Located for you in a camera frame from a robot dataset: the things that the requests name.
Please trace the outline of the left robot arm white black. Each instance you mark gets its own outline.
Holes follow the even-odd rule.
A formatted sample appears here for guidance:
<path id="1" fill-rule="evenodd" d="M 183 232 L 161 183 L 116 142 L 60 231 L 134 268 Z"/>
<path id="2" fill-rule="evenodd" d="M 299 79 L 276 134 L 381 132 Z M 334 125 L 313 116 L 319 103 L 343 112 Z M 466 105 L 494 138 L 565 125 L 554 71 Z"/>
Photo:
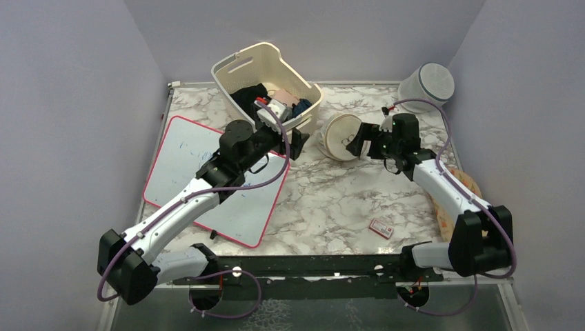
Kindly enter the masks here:
<path id="1" fill-rule="evenodd" d="M 183 229 L 208 211 L 224 204 L 238 190 L 259 190 L 282 177 L 298 158 L 309 135 L 294 129 L 290 137 L 262 125 L 254 130 L 244 120 L 232 121 L 218 137 L 217 150 L 180 193 L 140 224 L 119 234 L 113 229 L 99 240 L 97 298 L 121 297 L 133 305 L 162 283 L 194 277 L 208 283 L 216 277 L 215 255 L 202 244 L 183 251 L 163 249 Z M 282 167 L 261 183 L 246 185 L 245 174 L 272 151 L 284 156 Z"/>

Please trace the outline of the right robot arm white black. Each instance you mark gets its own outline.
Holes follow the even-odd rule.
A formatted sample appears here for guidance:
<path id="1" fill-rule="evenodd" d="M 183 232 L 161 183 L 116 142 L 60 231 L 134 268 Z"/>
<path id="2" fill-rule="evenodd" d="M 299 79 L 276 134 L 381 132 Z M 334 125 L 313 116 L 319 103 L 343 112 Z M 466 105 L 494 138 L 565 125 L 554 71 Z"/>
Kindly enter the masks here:
<path id="1" fill-rule="evenodd" d="M 404 279 L 414 281 L 426 268 L 468 277 L 515 266 L 510 211 L 473 194 L 432 150 L 421 147 L 415 115 L 395 114 L 381 125 L 361 123 L 346 149 L 359 156 L 366 142 L 368 157 L 393 160 L 398 173 L 422 187 L 455 221 L 448 243 L 419 243 L 403 249 L 398 271 Z"/>

